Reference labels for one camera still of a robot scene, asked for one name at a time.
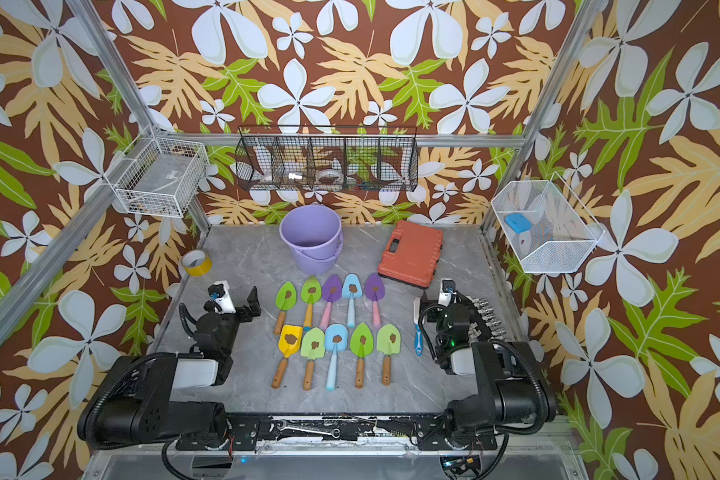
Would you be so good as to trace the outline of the white brush blue handle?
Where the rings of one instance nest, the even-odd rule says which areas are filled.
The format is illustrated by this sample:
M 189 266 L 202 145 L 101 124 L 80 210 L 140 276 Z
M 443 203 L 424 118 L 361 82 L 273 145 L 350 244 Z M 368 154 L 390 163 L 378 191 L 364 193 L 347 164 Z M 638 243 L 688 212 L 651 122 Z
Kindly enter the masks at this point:
M 423 336 L 419 326 L 419 316 L 421 309 L 421 298 L 417 297 L 413 300 L 413 324 L 414 324 L 414 349 L 417 356 L 423 353 Z

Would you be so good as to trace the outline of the yellow square trowel wooden handle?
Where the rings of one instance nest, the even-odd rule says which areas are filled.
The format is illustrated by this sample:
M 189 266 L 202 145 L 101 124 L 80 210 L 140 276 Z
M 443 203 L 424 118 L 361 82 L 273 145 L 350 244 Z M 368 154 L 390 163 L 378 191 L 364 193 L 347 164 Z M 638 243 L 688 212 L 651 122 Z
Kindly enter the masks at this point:
M 302 336 L 302 327 L 285 325 L 282 328 L 282 332 L 278 342 L 278 348 L 282 353 L 282 359 L 279 361 L 277 370 L 271 383 L 271 387 L 273 389 L 277 389 L 280 387 L 288 366 L 289 358 L 300 351 Z

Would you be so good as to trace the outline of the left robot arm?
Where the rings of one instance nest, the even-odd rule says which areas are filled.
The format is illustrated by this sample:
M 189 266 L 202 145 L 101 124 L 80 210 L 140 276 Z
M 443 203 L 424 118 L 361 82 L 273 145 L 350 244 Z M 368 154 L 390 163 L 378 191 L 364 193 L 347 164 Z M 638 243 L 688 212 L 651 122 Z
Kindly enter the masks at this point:
M 116 360 L 77 424 L 77 435 L 93 450 L 114 450 L 185 439 L 200 448 L 223 446 L 229 438 L 225 407 L 214 401 L 173 401 L 184 388 L 223 384 L 233 365 L 239 327 L 261 315 L 258 290 L 247 303 L 224 307 L 228 288 L 208 288 L 205 313 L 194 318 L 178 308 L 180 324 L 194 341 L 187 353 L 154 352 Z

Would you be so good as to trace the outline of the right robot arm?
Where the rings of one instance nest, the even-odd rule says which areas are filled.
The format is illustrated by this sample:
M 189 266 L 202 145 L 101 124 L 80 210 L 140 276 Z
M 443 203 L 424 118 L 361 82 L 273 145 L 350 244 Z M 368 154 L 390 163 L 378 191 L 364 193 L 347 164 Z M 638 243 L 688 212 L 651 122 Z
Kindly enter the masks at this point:
M 421 296 L 413 320 L 417 350 L 427 350 L 446 374 L 470 376 L 476 385 L 474 394 L 450 401 L 431 425 L 417 428 L 419 449 L 495 449 L 498 435 L 532 435 L 555 418 L 556 402 L 530 344 L 507 340 L 487 301 L 458 292 L 444 303 Z

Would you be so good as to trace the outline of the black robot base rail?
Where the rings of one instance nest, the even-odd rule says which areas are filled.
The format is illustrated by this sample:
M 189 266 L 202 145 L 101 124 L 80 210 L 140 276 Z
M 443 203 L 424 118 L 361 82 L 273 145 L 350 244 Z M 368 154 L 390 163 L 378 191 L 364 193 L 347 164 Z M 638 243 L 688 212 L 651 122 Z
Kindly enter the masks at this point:
M 495 429 L 459 430 L 444 413 L 274 415 L 229 413 L 229 446 L 236 452 L 262 453 L 288 443 L 361 450 L 485 452 L 499 447 Z

